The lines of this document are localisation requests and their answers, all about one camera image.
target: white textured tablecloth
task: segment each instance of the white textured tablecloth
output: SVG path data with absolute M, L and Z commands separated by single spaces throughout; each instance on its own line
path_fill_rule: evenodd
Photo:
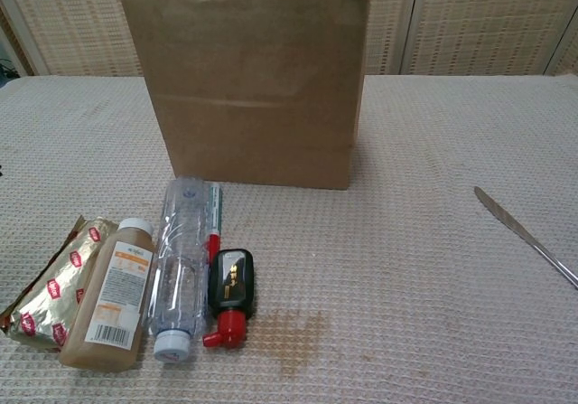
M 172 177 L 143 80 L 0 89 L 0 305 L 79 214 L 158 222 Z M 368 77 L 346 192 L 225 184 L 223 246 L 256 259 L 240 351 L 121 374 L 0 337 L 21 402 L 578 402 L 578 292 L 478 202 L 578 270 L 578 79 Z

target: plastic water bottle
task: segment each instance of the plastic water bottle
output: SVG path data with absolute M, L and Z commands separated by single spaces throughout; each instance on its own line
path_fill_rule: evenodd
M 207 199 L 196 178 L 177 178 L 166 190 L 153 320 L 154 357 L 161 362 L 186 360 L 191 338 L 205 329 Z

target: juice bottle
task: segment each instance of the juice bottle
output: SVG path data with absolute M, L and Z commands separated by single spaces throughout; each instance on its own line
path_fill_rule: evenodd
M 152 234 L 149 222 L 131 218 L 121 221 L 107 239 L 62 347 L 63 365 L 119 372 L 135 363 L 153 259 Z

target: marker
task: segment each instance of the marker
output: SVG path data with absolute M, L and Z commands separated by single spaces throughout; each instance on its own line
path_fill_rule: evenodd
M 221 227 L 221 213 L 223 206 L 223 192 L 220 185 L 212 183 L 210 185 L 209 195 L 209 210 L 210 210 L 210 226 L 209 226 L 209 265 L 212 264 L 213 259 L 220 251 L 220 227 Z

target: gold foil packaging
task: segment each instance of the gold foil packaging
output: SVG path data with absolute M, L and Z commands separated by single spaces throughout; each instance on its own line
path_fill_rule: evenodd
M 116 230 L 112 221 L 80 217 L 42 273 L 0 314 L 5 334 L 37 348 L 62 347 L 98 251 Z

